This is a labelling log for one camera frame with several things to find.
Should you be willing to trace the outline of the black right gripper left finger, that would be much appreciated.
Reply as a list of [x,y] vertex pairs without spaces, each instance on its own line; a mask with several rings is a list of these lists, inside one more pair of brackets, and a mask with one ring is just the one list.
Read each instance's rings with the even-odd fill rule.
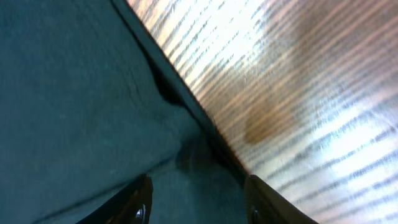
[[148,224],[152,179],[142,174],[77,224]]

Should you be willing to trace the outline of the black t-shirt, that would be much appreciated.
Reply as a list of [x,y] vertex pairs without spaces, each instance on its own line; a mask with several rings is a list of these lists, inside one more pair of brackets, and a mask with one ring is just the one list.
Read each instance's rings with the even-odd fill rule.
[[245,223],[166,87],[111,1],[2,1],[1,222],[76,223],[149,173],[151,223]]

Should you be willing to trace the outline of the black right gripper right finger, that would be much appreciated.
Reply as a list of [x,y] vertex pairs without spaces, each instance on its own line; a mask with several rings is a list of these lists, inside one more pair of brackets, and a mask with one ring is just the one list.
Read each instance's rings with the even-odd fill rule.
[[248,224],[317,224],[256,175],[244,182]]

